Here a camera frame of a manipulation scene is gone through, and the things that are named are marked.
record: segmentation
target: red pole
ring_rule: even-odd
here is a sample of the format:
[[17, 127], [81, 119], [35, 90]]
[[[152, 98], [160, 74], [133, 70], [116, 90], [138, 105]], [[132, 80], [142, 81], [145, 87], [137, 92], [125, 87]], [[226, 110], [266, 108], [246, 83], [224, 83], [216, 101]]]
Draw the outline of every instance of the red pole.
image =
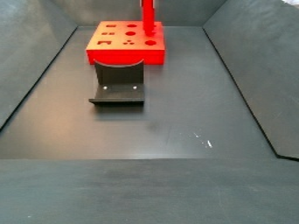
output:
[[144, 34], [153, 35], [154, 29], [154, 0], [141, 0]]

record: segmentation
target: black metal holder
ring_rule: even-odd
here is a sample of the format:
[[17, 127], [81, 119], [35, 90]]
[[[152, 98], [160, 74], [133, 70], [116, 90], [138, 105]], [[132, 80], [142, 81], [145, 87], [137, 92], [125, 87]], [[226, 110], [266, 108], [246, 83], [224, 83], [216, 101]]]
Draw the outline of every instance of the black metal holder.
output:
[[97, 93], [88, 101], [101, 103], [144, 103], [144, 62], [129, 66], [108, 66], [94, 63]]

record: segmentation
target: gray wall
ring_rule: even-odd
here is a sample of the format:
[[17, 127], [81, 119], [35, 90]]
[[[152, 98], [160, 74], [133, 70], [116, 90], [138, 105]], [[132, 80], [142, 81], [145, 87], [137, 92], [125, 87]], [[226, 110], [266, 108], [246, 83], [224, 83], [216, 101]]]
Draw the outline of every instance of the gray wall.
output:
[[278, 155], [299, 158], [299, 10], [228, 0], [204, 25]]
[[76, 24], [47, 0], [0, 0], [0, 128]]
[[[140, 20], [140, 0], [51, 0], [78, 25], [101, 20]], [[156, 19], [165, 25], [201, 26], [226, 0], [156, 0]]]

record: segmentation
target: red shape sorter block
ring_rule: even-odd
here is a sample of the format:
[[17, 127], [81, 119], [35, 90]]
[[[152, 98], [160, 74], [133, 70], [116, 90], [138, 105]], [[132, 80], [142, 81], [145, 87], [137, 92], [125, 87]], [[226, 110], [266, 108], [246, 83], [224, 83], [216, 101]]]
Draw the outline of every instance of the red shape sorter block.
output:
[[88, 63], [110, 65], [164, 63], [164, 29], [153, 23], [153, 34], [145, 35], [141, 21], [104, 21], [98, 24], [86, 47]]

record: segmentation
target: bin floor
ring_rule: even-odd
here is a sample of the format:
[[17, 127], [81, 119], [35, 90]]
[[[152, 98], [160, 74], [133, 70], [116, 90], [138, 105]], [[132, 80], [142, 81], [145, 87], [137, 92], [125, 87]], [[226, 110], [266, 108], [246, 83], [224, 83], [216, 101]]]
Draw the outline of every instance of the bin floor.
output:
[[0, 158], [273, 158], [200, 27], [165, 27], [165, 62], [144, 67], [144, 106], [89, 103], [80, 27], [0, 134]]
[[1, 160], [1, 223], [297, 223], [285, 160]]

